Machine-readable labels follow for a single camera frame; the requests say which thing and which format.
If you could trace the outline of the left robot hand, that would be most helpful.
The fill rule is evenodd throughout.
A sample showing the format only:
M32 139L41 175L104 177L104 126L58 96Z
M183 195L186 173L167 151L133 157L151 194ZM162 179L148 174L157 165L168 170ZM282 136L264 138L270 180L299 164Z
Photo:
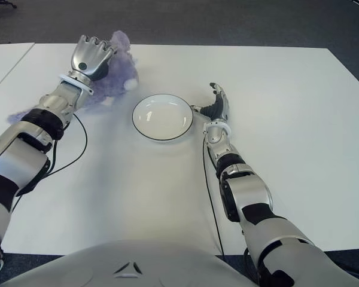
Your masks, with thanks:
M71 57L69 76L82 83L99 81L108 75L109 63L116 53L116 45L82 35Z

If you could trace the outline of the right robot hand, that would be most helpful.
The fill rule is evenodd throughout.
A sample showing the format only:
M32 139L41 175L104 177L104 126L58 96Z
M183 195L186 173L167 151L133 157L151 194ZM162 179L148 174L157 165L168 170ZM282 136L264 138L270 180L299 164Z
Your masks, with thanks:
M196 106L191 105L190 108L200 113L203 116L214 120L228 120L229 114L229 101L227 99L226 93L223 88L217 83L209 83L210 87L213 89L213 94L215 95L215 102L209 106Z

